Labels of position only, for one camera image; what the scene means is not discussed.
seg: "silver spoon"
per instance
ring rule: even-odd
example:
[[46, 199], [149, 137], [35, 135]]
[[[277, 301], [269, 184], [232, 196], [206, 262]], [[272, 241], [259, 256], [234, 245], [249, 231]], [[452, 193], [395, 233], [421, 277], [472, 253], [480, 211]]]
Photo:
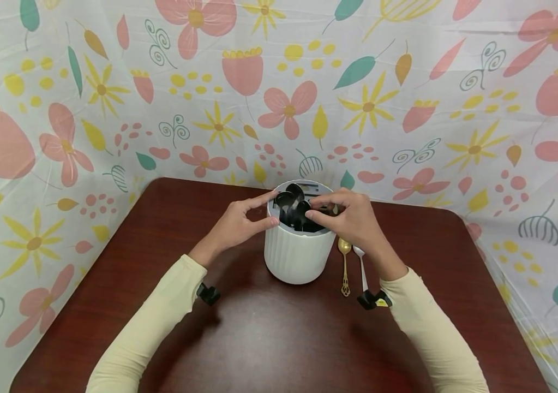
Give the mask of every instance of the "silver spoon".
[[362, 257], [365, 256], [366, 253], [364, 252], [364, 250], [362, 250], [361, 248], [359, 248], [357, 246], [353, 246], [353, 250], [355, 250], [357, 256], [359, 257], [359, 262], [362, 266], [362, 290], [366, 291], [366, 290], [368, 290], [368, 283], [366, 282], [366, 272], [364, 270], [364, 259], [362, 259]]

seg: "hand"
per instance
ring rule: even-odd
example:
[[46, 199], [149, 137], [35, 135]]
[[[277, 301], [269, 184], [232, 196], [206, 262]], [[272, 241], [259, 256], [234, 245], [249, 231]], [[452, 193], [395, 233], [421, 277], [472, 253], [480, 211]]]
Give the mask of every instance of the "hand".
[[356, 245], [373, 260], [379, 277], [394, 281], [407, 274], [407, 267], [394, 252], [383, 234], [368, 195], [357, 194], [344, 187], [336, 193], [320, 195], [309, 201], [312, 208], [338, 205], [341, 213], [335, 217], [309, 210], [305, 215], [313, 222], [329, 228], [348, 243]]
[[222, 251], [242, 244], [259, 232], [277, 227], [279, 220], [276, 217], [266, 217], [258, 222], [251, 222], [246, 217], [249, 210], [265, 206], [277, 194], [277, 191], [270, 191], [257, 198], [231, 202], [213, 229], [191, 250], [189, 256], [207, 267]]

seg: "ribbed white container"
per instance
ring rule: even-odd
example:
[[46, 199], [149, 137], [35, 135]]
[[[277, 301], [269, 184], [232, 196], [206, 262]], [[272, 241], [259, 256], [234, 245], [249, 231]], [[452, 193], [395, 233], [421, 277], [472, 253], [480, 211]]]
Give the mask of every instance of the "ribbed white container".
[[[323, 193], [331, 193], [327, 186], [308, 180], [286, 182], [277, 189], [285, 190], [290, 183], [315, 183], [324, 190]], [[269, 216], [271, 203], [272, 201], [267, 207]], [[318, 278], [325, 269], [334, 240], [335, 233], [328, 229], [315, 234], [299, 235], [293, 229], [280, 224], [266, 231], [263, 257], [270, 273], [279, 280], [288, 284], [307, 284]]]

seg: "spoon handle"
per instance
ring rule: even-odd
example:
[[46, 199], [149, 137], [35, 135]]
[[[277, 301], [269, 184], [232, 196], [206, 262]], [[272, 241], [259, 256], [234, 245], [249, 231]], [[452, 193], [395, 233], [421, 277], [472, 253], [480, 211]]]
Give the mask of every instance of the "spoon handle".
[[344, 254], [344, 277], [342, 277], [342, 294], [344, 297], [349, 297], [351, 289], [349, 287], [349, 277], [346, 275], [346, 254]]
[[362, 257], [359, 257], [359, 263], [362, 268], [362, 290], [368, 290], [368, 283], [366, 282], [366, 271], [364, 270], [364, 260]]

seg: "gold spoon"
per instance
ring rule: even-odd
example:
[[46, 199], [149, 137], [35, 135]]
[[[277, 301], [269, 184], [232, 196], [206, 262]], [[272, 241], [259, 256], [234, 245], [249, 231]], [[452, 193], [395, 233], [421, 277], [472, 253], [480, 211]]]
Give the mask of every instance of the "gold spoon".
[[351, 294], [351, 289], [349, 288], [349, 278], [348, 276], [346, 276], [346, 254], [351, 252], [351, 244], [348, 243], [348, 241], [342, 239], [340, 237], [340, 239], [338, 239], [338, 249], [340, 249], [340, 252], [342, 253], [342, 255], [344, 255], [344, 277], [342, 278], [342, 289], [341, 292], [344, 295], [344, 297], [349, 297], [349, 295]]

